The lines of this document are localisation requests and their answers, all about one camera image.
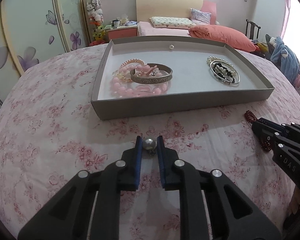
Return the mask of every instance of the bed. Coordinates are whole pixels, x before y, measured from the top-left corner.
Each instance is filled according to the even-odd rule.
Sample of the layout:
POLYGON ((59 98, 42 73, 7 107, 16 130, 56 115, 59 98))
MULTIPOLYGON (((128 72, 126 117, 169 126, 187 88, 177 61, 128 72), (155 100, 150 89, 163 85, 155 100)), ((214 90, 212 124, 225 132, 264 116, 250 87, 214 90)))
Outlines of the bed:
MULTIPOLYGON (((106 44, 66 53, 29 70, 0 110, 0 219, 22 226, 78 171, 103 170, 136 136, 162 135, 197 169, 222 170, 279 229, 294 184, 262 151, 243 114, 300 123, 300 96, 269 61, 241 52, 274 85, 266 101, 101 121, 90 104, 106 44)), ((143 155, 137 192, 121 192, 120 239, 179 239, 178 192, 160 187, 156 157, 143 155)))
POLYGON ((216 4, 207 0, 136 0, 138 35, 188 36, 188 30, 154 28, 150 22, 153 16, 190 18, 190 8, 211 13, 211 24, 218 24, 216 4))

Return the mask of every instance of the white pillow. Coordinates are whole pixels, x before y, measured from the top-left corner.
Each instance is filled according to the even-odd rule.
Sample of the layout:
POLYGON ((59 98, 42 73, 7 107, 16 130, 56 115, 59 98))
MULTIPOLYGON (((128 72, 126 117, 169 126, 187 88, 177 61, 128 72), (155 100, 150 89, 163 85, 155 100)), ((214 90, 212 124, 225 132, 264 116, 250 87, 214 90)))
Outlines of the white pillow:
POLYGON ((190 9, 191 10, 191 21, 195 24, 199 25, 207 25, 210 24, 211 19, 211 13, 204 13, 202 11, 198 11, 196 9, 190 9))
POLYGON ((154 28, 171 28, 171 29, 190 29, 195 24, 188 18, 174 18, 174 17, 151 17, 150 18, 154 28))

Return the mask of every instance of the gray tray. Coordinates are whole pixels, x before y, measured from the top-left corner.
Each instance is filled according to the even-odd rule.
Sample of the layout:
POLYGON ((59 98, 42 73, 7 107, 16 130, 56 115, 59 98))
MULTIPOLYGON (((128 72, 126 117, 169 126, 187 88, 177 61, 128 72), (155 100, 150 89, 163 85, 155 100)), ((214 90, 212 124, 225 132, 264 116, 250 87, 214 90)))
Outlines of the gray tray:
POLYGON ((180 36, 143 36, 110 41, 100 62, 91 103, 98 117, 107 120, 261 101, 268 99, 273 90, 273 85, 249 60, 225 43, 180 36), (169 52, 169 45, 174 45, 173 52, 169 52), (206 63, 207 56, 232 63, 240 74, 239 85, 218 81, 206 63), (131 58, 170 66, 173 79, 167 94, 112 98, 112 72, 119 63, 131 58), (178 65, 185 60, 189 65, 178 65))

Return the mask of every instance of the silver screw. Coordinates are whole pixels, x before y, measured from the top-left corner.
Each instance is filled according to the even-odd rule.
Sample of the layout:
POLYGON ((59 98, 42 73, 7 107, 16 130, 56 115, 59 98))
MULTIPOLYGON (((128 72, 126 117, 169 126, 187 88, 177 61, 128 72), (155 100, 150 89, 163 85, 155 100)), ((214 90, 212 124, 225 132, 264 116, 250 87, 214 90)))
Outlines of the silver screw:
POLYGON ((79 173, 78 173, 79 178, 86 178, 87 176, 88 176, 87 171, 79 171, 79 173))
POLYGON ((126 162, 123 161, 123 160, 119 160, 119 161, 117 161, 117 162, 115 163, 115 165, 116 165, 117 167, 124 167, 124 166, 126 165, 126 162))
POLYGON ((183 165, 185 165, 185 162, 183 160, 176 160, 174 162, 174 165, 176 165, 178 167, 182 167, 183 165))
POLYGON ((212 175, 215 176, 215 177, 217 177, 217 178, 219 178, 219 177, 221 177, 222 172, 219 171, 219 170, 213 170, 212 171, 212 175))

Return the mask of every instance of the black beaded bracelet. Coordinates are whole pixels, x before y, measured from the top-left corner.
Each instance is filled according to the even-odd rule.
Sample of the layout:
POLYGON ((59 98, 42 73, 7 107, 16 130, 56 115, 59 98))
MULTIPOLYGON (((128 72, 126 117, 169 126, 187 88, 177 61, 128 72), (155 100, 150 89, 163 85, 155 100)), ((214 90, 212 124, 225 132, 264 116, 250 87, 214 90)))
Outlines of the black beaded bracelet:
POLYGON ((220 77, 221 79, 224 80, 224 82, 227 82, 229 84, 238 84, 240 82, 240 77, 238 75, 238 73, 236 73, 238 75, 238 82, 235 82, 235 78, 232 75, 233 72, 231 72, 227 67, 223 66, 222 63, 219 60, 215 60, 213 62, 211 62, 211 69, 213 70, 213 72, 215 73, 215 75, 217 75, 218 77, 220 77), (227 79, 224 75, 224 71, 220 70, 220 68, 223 68, 226 71, 226 75, 230 78, 232 78, 232 81, 227 79))

